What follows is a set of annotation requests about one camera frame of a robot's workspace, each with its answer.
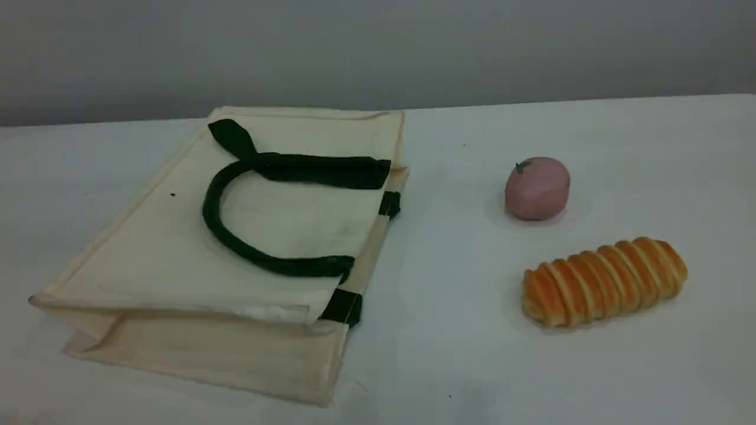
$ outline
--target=cream tote bag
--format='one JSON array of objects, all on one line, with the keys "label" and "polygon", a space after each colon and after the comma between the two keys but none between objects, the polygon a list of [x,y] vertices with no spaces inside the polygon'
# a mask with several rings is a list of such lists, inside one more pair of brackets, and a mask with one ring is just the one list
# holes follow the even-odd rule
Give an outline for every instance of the cream tote bag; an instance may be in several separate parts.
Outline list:
[{"label": "cream tote bag", "polygon": [[219,108],[29,301],[77,358],[327,405],[399,211],[403,125]]}]

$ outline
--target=white table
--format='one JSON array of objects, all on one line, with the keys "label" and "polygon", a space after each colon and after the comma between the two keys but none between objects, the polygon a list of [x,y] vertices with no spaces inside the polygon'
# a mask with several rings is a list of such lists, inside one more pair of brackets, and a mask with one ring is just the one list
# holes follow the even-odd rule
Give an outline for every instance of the white table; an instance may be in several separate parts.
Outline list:
[{"label": "white table", "polygon": [[[0,129],[0,423],[756,421],[755,96],[409,112],[403,210],[328,409],[68,358],[71,329],[26,304],[200,122]],[[549,225],[497,200],[534,155],[572,173]],[[640,235],[686,260],[676,300],[572,332],[523,317],[525,268]]]}]

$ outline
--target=pink peach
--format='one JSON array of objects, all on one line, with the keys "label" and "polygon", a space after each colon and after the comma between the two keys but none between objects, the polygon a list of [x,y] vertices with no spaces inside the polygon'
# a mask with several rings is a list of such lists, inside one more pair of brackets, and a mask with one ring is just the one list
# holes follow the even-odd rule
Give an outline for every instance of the pink peach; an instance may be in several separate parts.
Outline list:
[{"label": "pink peach", "polygon": [[517,164],[507,179],[504,204],[518,219],[550,219],[565,209],[569,184],[567,167],[558,160],[528,158]]}]

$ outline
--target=green leaf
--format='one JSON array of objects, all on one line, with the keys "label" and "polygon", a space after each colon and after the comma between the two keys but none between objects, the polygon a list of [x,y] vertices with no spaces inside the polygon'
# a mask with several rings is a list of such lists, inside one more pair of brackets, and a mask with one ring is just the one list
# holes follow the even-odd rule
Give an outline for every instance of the green leaf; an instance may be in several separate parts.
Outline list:
[{"label": "green leaf", "polygon": [[518,173],[522,174],[522,172],[525,170],[525,167],[531,165],[532,163],[532,161],[522,161],[521,163],[516,164],[515,168],[517,169]]}]

